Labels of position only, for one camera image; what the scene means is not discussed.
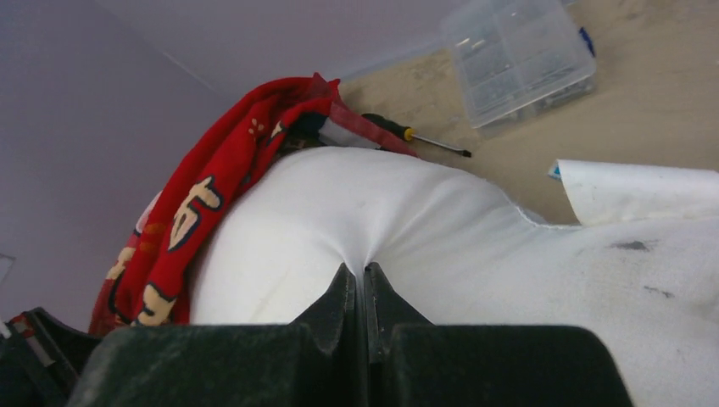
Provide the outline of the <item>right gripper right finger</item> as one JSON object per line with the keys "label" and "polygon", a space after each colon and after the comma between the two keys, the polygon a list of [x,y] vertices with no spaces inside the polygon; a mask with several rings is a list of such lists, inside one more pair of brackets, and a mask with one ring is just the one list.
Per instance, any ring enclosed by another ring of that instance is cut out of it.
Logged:
{"label": "right gripper right finger", "polygon": [[365,267],[372,406],[629,406],[607,347],[578,326],[435,325]]}

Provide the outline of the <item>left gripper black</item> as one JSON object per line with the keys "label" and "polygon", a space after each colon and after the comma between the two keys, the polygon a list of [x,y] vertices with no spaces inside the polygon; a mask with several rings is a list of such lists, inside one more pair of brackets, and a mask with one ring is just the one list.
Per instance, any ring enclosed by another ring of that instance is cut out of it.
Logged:
{"label": "left gripper black", "polygon": [[1,405],[65,406],[101,338],[44,308],[1,323]]}

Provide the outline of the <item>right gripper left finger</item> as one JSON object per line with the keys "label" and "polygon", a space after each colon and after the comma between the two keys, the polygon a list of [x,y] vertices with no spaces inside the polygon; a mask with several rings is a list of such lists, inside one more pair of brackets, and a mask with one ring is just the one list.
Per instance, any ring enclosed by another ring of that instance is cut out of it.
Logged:
{"label": "right gripper left finger", "polygon": [[109,334],[72,406],[354,406],[354,275],[285,325],[156,326]]}

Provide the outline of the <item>red patterned pillowcase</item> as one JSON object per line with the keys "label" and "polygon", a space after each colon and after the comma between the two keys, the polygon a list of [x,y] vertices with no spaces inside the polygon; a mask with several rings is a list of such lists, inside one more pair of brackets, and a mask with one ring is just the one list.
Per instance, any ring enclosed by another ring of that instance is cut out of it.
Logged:
{"label": "red patterned pillowcase", "polygon": [[311,75],[256,87],[205,132],[140,216],[105,277],[89,333],[188,323],[190,264],[292,131],[324,146],[411,154],[398,136],[350,110],[338,81]]}

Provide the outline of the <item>white pillow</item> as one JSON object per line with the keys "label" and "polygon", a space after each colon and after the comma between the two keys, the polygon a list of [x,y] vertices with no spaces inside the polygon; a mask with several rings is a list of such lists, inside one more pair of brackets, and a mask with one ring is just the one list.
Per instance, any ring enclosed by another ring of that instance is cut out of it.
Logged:
{"label": "white pillow", "polygon": [[718,403],[718,174],[561,160],[552,225],[473,174],[395,153],[280,159],[192,269],[193,324],[283,323],[378,263],[435,323],[597,334],[637,406]]}

